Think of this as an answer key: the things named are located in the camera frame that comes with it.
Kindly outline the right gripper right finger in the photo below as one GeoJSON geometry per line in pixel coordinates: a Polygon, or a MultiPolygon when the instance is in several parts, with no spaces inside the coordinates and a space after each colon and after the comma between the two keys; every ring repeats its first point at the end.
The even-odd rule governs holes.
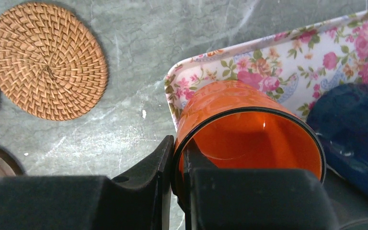
{"type": "Polygon", "coordinates": [[[301,169],[220,169],[191,141],[183,151],[188,230],[336,230],[322,183],[301,169]]]}

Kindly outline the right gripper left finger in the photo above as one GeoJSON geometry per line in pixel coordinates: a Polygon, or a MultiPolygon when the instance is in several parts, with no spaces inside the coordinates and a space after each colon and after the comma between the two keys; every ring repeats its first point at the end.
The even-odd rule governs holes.
{"type": "Polygon", "coordinates": [[[174,138],[106,176],[0,178],[0,230],[166,230],[174,138]]]}

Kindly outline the orange glossy mug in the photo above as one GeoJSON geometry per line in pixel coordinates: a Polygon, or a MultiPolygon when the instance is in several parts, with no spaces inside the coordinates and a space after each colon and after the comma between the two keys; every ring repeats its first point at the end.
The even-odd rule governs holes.
{"type": "Polygon", "coordinates": [[[326,159],[318,136],[302,119],[239,80],[209,83],[187,101],[176,122],[172,191],[181,209],[184,150],[194,141],[222,169],[304,169],[319,181],[326,159]]]}

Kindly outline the woven orange coaster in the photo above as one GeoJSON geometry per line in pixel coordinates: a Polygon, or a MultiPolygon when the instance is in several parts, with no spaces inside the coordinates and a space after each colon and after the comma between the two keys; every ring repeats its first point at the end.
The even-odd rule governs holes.
{"type": "Polygon", "coordinates": [[[99,42],[71,11],[26,2],[0,15],[0,90],[22,110],[72,120],[97,105],[107,82],[99,42]]]}

